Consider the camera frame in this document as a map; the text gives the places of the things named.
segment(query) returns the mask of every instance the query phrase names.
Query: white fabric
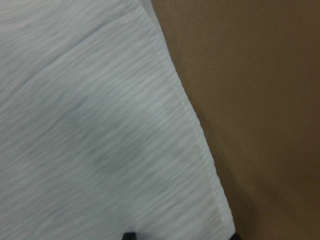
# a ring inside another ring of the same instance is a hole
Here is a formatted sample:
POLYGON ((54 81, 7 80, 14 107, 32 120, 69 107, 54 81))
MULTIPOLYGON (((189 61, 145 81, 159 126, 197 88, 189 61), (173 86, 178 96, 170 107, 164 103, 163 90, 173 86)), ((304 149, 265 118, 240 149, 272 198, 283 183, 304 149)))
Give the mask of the white fabric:
POLYGON ((227 240, 149 1, 0 2, 0 240, 227 240))

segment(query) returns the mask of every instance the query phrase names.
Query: black object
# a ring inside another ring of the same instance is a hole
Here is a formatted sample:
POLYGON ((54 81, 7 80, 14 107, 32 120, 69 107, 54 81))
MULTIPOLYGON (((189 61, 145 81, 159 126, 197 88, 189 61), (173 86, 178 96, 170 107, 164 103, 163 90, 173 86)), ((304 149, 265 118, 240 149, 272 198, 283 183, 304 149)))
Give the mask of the black object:
POLYGON ((241 240, 241 237, 238 233, 233 234, 233 236, 230 238, 230 240, 241 240))
MULTIPOLYGON (((122 240, 137 240, 137 235, 135 232, 126 232, 122 236, 122 240)), ((239 234, 235 233, 230 240, 242 240, 239 234)))
POLYGON ((126 232, 123 234, 122 240, 137 240, 137 235, 135 232, 126 232))

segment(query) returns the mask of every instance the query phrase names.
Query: textured white cloth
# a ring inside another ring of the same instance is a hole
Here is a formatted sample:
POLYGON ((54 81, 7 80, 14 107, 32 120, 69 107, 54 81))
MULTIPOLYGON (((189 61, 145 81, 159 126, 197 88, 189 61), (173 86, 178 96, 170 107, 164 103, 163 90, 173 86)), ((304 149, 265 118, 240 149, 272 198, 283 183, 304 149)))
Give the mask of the textured white cloth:
POLYGON ((148 0, 0 1, 0 240, 227 240, 148 0))

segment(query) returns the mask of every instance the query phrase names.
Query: tan background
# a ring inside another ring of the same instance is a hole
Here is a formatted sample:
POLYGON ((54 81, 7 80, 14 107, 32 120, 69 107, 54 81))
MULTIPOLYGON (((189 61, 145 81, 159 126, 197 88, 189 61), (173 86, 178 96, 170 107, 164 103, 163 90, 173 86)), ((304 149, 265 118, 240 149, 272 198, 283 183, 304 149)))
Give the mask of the tan background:
POLYGON ((320 238, 320 1, 154 0, 244 240, 320 238))

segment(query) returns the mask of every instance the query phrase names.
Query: brown surface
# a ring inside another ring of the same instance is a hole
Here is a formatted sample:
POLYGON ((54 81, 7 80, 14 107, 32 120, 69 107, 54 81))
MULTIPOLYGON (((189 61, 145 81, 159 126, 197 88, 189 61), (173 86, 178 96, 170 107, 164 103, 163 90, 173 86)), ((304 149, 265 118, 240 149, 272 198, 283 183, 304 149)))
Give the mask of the brown surface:
POLYGON ((237 231, 320 238, 320 1, 153 5, 237 231))

